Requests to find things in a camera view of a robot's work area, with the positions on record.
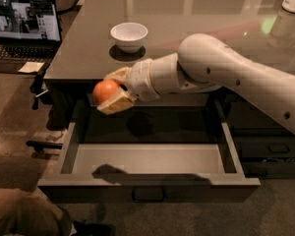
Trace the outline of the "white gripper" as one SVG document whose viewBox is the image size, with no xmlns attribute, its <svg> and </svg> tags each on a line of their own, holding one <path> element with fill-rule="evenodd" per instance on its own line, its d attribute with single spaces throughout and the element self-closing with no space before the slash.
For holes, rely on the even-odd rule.
<svg viewBox="0 0 295 236">
<path fill-rule="evenodd" d="M 134 106 L 135 100 L 153 101 L 159 94 L 152 86 L 150 68 L 152 60 L 146 59 L 130 67 L 122 67 L 107 74 L 104 79 L 112 80 L 119 85 L 126 85 L 128 91 L 118 88 L 107 100 L 97 106 L 105 115 L 122 112 Z"/>
</svg>

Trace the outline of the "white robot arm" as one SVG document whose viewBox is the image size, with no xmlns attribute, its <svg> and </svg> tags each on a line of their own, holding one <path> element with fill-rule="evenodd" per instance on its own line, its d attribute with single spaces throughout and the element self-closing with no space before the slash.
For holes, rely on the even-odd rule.
<svg viewBox="0 0 295 236">
<path fill-rule="evenodd" d="M 225 87 L 295 135 L 295 76 L 251 61 L 207 34 L 190 35 L 177 52 L 120 68 L 104 79 L 118 85 L 107 99 L 97 102 L 97 109 L 106 115 L 169 93 Z"/>
</svg>

